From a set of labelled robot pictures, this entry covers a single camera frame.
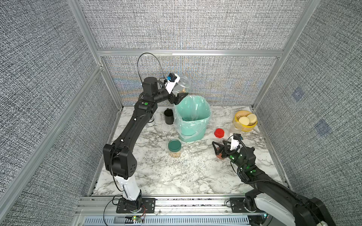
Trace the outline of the orange-lidded peanut jar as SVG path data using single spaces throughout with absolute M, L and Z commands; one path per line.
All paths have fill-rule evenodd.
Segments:
M 191 81 L 187 77 L 180 76 L 180 80 L 175 85 L 172 93 L 177 96 L 178 93 L 188 93 L 191 86 Z

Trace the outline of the red jar lid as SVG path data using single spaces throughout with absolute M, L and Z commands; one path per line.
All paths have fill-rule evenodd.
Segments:
M 214 135 L 215 135 L 216 138 L 222 139 L 222 138 L 224 138 L 224 136 L 225 136 L 225 131 L 224 131 L 223 129 L 221 129 L 221 128 L 217 128 L 217 129 L 214 131 Z

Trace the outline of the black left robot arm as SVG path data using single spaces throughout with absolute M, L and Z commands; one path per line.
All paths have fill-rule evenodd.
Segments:
M 188 95 L 173 93 L 180 79 L 175 73 L 170 73 L 163 82 L 155 77 L 145 78 L 142 82 L 143 92 L 134 105 L 132 117 L 125 129 L 112 144 L 103 147 L 105 168 L 112 175 L 115 185 L 123 188 L 119 203 L 127 211 L 139 212 L 142 209 L 142 192 L 134 176 L 137 168 L 137 160 L 133 155 L 135 143 L 160 102 L 167 100 L 178 105 Z

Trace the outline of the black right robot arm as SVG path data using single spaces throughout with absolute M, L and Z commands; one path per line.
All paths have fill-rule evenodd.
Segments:
M 245 194 L 244 209 L 264 211 L 286 226 L 334 226 L 336 223 L 325 204 L 318 198 L 309 199 L 276 182 L 255 163 L 253 147 L 247 147 L 239 134 L 231 141 L 212 143 L 218 158 L 236 165 L 235 173 L 242 183 L 253 190 Z

